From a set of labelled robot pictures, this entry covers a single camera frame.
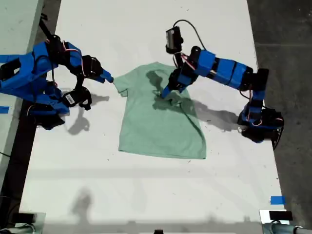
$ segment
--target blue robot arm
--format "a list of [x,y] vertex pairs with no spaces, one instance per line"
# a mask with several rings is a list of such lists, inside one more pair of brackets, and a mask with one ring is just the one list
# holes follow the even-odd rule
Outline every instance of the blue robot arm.
[[[33,116],[45,129],[52,129],[64,123],[59,114],[69,113],[70,107],[79,104],[85,110],[91,108],[91,94],[82,86],[85,78],[100,83],[105,80],[112,83],[114,79],[96,58],[83,56],[73,44],[51,35],[42,19],[39,25],[47,42],[37,44],[26,55],[0,55],[0,62],[5,63],[0,67],[0,93],[31,102],[27,115]],[[77,77],[75,88],[66,94],[62,94],[54,81],[54,69],[59,65],[66,66]],[[53,81],[44,78],[49,71]]]
[[284,119],[280,112],[263,106],[269,70],[258,69],[257,73],[254,73],[251,67],[237,61],[217,58],[215,54],[198,46],[194,46],[187,56],[181,53],[183,39],[179,27],[175,24],[166,32],[166,51],[174,55],[177,68],[171,73],[161,97],[165,98],[172,90],[183,92],[198,76],[210,78],[240,92],[249,90],[249,102],[237,121],[238,124],[247,127],[242,135],[257,143],[271,139],[275,148],[283,131]]

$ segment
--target blue tape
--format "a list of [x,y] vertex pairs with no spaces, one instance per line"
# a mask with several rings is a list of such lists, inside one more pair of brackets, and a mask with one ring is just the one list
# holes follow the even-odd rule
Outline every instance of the blue tape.
[[284,205],[284,196],[271,196],[271,205]]
[[9,113],[9,106],[0,106],[0,114],[7,114]]

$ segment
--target white tabletop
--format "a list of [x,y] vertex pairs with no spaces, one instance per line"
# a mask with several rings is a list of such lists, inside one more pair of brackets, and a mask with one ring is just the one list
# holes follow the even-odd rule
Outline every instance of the white tabletop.
[[[62,0],[56,34],[117,77],[172,65],[165,31],[178,19],[218,57],[257,68],[246,0]],[[179,26],[189,54],[199,41]],[[64,90],[76,83],[64,67],[55,76]],[[259,210],[283,209],[270,205],[281,195],[271,142],[255,144],[231,123],[247,101],[237,90],[207,78],[188,88],[207,106],[196,106],[207,158],[189,161],[119,152],[126,98],[112,84],[84,84],[97,96],[92,109],[36,132],[20,210],[46,213],[46,233],[260,234]]]

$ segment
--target t-shirt hem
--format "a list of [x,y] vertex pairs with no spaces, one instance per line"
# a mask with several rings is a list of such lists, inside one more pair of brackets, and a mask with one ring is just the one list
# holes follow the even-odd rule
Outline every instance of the t-shirt hem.
[[205,156],[190,157],[190,156],[183,156],[183,155],[158,154],[158,153],[152,153],[152,152],[141,152],[141,151],[138,152],[135,150],[128,150],[125,148],[119,148],[118,150],[120,152],[131,153],[131,154],[136,154],[136,155],[155,156],[155,157],[163,157],[163,158],[206,159],[206,155]]

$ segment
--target t-shirt sleeve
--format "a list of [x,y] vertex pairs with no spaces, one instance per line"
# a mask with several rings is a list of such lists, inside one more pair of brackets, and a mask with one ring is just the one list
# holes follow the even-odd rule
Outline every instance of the t-shirt sleeve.
[[114,79],[114,85],[122,97],[128,96],[128,90],[135,85],[137,76],[137,69],[134,69],[127,74]]

